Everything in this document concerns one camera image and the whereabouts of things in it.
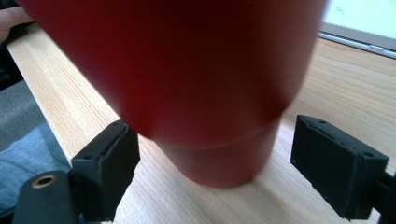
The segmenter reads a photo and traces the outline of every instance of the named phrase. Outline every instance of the red plastic cup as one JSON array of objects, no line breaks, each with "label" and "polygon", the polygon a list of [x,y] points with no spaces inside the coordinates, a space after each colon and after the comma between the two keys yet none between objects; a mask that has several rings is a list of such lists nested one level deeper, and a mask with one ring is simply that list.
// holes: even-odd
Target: red plastic cup
[{"label": "red plastic cup", "polygon": [[197,183],[267,162],[325,0],[19,0],[137,132]]}]

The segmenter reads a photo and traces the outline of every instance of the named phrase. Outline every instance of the light wood surface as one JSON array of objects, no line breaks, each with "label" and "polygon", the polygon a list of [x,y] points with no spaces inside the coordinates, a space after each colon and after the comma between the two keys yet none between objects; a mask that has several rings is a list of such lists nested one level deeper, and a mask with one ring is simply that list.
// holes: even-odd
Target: light wood surface
[{"label": "light wood surface", "polygon": [[[41,29],[8,48],[69,160],[119,118]],[[326,119],[382,151],[395,172],[396,61],[319,39],[274,152],[254,181],[233,189],[196,185],[140,136],[142,160],[115,223],[348,223],[290,164],[297,114]],[[352,223],[377,219],[373,212],[369,221]]]}]

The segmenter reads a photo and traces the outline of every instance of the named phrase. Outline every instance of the cup base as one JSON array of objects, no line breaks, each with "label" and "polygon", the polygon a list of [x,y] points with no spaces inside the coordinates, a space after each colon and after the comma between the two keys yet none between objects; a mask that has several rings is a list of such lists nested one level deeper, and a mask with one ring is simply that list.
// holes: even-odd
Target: cup base
[{"label": "cup base", "polygon": [[190,180],[208,187],[231,188],[252,180],[267,163],[278,124],[279,119],[225,147],[186,149],[158,145]]}]

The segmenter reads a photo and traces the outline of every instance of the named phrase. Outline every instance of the person's leg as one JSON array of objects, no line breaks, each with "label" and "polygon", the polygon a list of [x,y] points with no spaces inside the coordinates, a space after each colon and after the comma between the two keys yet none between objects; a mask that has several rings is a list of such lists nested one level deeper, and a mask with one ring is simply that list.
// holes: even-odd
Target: person's leg
[{"label": "person's leg", "polygon": [[44,122],[0,152],[0,214],[16,205],[25,181],[54,170],[68,172],[70,166]]}]

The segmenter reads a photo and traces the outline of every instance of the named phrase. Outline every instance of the black clamp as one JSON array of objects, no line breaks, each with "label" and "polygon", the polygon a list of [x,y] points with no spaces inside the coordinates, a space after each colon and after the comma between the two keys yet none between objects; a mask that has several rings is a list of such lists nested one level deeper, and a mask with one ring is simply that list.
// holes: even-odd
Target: black clamp
[{"label": "black clamp", "polygon": [[342,218],[396,223],[396,177],[389,158],[330,123],[298,116],[290,162]]},{"label": "black clamp", "polygon": [[21,188],[12,223],[114,220],[140,161],[137,133],[122,121],[108,125],[73,159],[73,169],[47,172]]}]

